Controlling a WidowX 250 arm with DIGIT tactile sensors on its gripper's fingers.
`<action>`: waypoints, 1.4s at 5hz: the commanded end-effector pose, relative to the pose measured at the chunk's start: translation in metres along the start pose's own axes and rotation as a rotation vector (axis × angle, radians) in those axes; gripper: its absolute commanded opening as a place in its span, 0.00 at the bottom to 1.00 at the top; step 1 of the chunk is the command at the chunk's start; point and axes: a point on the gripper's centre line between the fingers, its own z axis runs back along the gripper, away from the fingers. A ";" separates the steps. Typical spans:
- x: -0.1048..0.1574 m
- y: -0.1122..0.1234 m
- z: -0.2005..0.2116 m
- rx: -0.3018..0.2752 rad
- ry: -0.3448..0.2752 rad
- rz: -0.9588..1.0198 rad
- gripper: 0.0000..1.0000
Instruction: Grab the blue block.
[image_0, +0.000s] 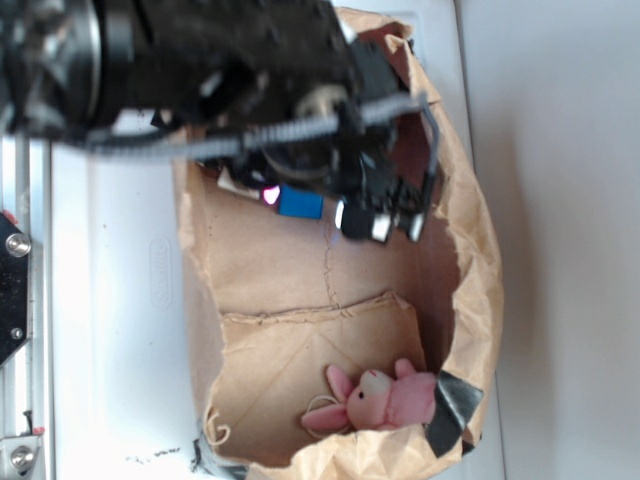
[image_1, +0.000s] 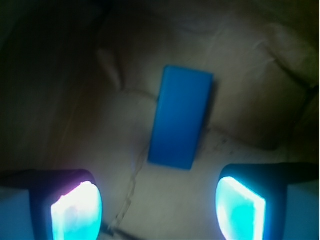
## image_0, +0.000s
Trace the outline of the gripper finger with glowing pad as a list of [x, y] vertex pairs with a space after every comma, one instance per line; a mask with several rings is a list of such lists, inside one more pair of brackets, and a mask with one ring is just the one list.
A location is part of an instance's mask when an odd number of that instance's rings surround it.
[[335, 225], [350, 240], [387, 243], [395, 229], [417, 243], [425, 224], [421, 199], [343, 198], [336, 206]]
[[234, 180], [227, 169], [223, 169], [221, 171], [217, 180], [217, 185], [223, 190], [251, 200], [262, 201], [269, 206], [273, 206], [277, 203], [281, 193], [279, 186], [262, 188], [244, 186], [240, 182]]

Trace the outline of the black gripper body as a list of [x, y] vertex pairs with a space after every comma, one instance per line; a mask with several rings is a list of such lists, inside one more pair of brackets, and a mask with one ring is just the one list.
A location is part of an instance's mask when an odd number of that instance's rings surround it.
[[204, 163], [252, 188], [289, 185], [343, 198], [431, 196], [389, 154], [397, 122], [427, 100], [401, 85], [379, 46], [340, 34], [262, 34], [219, 42], [199, 58]]

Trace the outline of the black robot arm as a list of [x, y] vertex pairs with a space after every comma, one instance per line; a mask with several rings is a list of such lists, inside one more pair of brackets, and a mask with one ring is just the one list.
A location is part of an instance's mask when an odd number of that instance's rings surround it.
[[438, 168], [390, 152], [428, 102], [328, 1], [5, 1], [1, 130], [118, 159], [185, 157], [224, 188], [306, 217], [322, 198], [353, 240], [417, 241]]

